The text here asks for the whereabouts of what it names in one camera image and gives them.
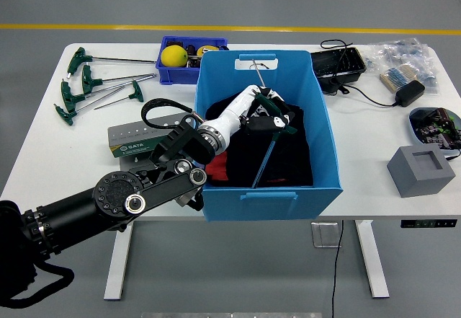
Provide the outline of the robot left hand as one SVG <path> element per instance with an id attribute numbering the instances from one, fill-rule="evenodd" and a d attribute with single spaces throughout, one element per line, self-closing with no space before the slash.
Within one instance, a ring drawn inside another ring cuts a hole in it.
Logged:
<path id="1" fill-rule="evenodd" d="M 276 133 L 290 127 L 295 113 L 273 89 L 249 85 L 240 92 L 219 116 L 205 121 L 222 137 L 232 136 L 238 130 L 247 133 Z"/>

